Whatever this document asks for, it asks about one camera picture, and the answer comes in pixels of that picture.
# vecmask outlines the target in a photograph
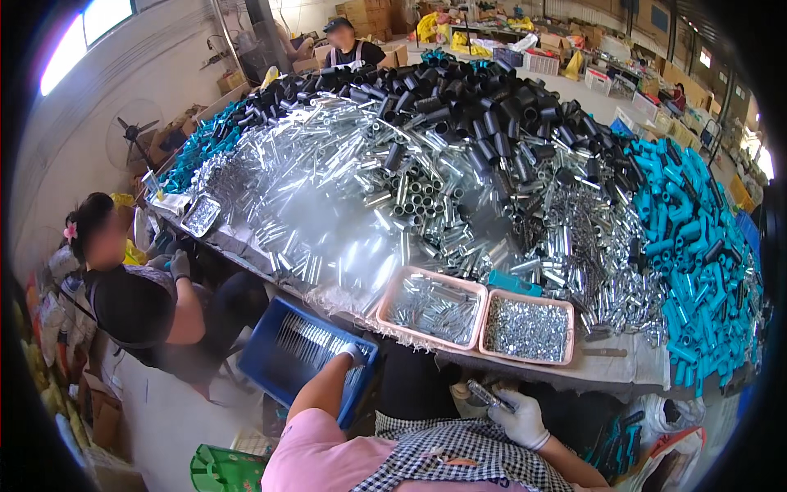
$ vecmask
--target forearm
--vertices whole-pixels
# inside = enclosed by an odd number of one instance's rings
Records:
[[[549,438],[546,444],[538,450],[538,454],[570,483],[576,483],[583,487],[609,486],[598,470],[579,459],[555,436]]]
[[[175,282],[175,287],[178,292],[178,301],[175,304],[175,316],[167,343],[177,345],[197,343],[205,336],[202,305],[188,277],[179,278]]]
[[[337,418],[342,408],[345,375],[352,365],[353,356],[349,353],[340,353],[328,361],[298,392],[287,413],[287,423],[308,409],[322,409]]]

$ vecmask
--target hand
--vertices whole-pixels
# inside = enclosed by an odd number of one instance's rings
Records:
[[[487,411],[490,419],[505,429],[505,434],[513,442],[533,451],[538,451],[549,440],[549,431],[541,421],[541,407],[535,398],[517,391],[499,390],[497,396],[513,406],[514,413],[493,406]]]
[[[366,357],[360,351],[358,345],[353,342],[344,344],[336,355],[340,353],[348,353],[353,357],[353,365],[350,366],[351,368],[359,368],[366,364]]]
[[[191,278],[191,267],[189,266],[189,257],[183,250],[177,250],[175,256],[169,262],[169,271],[172,272],[172,278],[177,282],[178,279],[186,277]]]
[[[156,270],[161,270],[162,272],[167,271],[167,262],[172,260],[171,254],[160,254],[154,259],[148,261],[146,266],[153,267]]]

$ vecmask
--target pink shirt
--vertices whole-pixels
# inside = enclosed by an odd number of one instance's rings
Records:
[[[355,438],[348,441],[336,420],[326,412],[320,409],[304,410],[282,432],[279,447],[262,475],[262,490],[348,492],[376,472],[395,446],[396,441],[381,438]],[[502,479],[494,483],[406,480],[395,490],[501,492],[527,489]]]

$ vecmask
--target pink flower hair accessory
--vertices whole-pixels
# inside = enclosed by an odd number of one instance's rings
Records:
[[[72,239],[76,239],[76,222],[68,222],[66,224],[66,228],[63,229],[63,237],[68,240],[68,244],[71,244]]]

